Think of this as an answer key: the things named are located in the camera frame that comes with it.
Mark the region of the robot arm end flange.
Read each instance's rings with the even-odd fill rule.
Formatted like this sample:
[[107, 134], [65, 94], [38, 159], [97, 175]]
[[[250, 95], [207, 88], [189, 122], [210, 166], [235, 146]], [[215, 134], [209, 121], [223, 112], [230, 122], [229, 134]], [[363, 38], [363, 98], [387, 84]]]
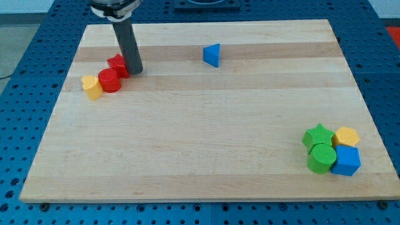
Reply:
[[142, 0], [89, 0], [92, 12], [111, 22], [122, 22], [132, 16]]

